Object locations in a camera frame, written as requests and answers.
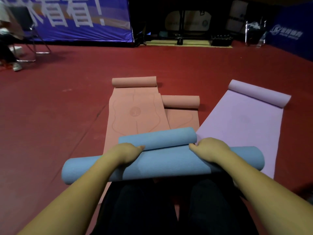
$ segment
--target hand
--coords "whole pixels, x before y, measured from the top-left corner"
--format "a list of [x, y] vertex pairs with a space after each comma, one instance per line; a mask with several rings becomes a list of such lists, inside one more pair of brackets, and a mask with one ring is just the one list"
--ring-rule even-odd
[[190, 143], [189, 148], [200, 158], [215, 163], [217, 163], [218, 157], [230, 151], [229, 146], [225, 142], [216, 138], [204, 138], [198, 143], [198, 146]]
[[136, 160], [145, 146], [135, 147], [131, 143], [120, 143], [108, 150], [107, 154], [112, 154], [119, 160], [119, 164], [127, 164]]

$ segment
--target logo on yoga mat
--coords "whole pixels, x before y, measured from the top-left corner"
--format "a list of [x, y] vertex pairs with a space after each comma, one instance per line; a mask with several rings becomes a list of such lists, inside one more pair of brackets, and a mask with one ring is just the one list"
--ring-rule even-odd
[[141, 109], [137, 106], [134, 106], [131, 108], [131, 110], [129, 111], [129, 114], [133, 117], [137, 117], [138, 115], [141, 114]]

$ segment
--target rolled yoga mat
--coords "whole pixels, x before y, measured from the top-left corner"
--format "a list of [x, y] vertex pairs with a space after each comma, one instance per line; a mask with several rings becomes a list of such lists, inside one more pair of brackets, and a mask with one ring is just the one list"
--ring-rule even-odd
[[[222, 169], [200, 159], [188, 147], [195, 143], [197, 135], [191, 128], [171, 129], [119, 138], [119, 143], [129, 142], [135, 146], [145, 145], [145, 150], [128, 167], [116, 169], [109, 181], [136, 180], [157, 177], [201, 175], [220, 172]], [[231, 147], [254, 168], [264, 167], [264, 157], [257, 147]], [[62, 180], [72, 184], [80, 178], [101, 156], [70, 158], [62, 169]]]

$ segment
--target red floor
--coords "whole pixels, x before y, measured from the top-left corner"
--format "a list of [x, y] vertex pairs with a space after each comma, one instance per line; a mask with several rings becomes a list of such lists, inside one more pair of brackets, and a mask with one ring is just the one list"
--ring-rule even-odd
[[67, 187], [60, 171], [68, 158], [102, 153], [113, 77], [156, 75], [161, 94], [199, 95], [200, 123], [231, 79], [292, 95], [275, 180], [291, 190], [313, 181], [312, 62], [238, 43], [51, 49], [21, 72], [0, 70], [1, 234], [16, 234]]

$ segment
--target shoe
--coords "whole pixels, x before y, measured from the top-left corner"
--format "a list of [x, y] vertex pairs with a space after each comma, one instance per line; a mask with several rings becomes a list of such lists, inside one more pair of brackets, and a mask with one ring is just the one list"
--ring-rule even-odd
[[18, 63], [11, 63], [11, 64], [12, 64], [12, 68], [13, 68], [14, 72], [17, 72], [17, 71], [20, 71], [23, 69], [22, 66], [19, 65]]

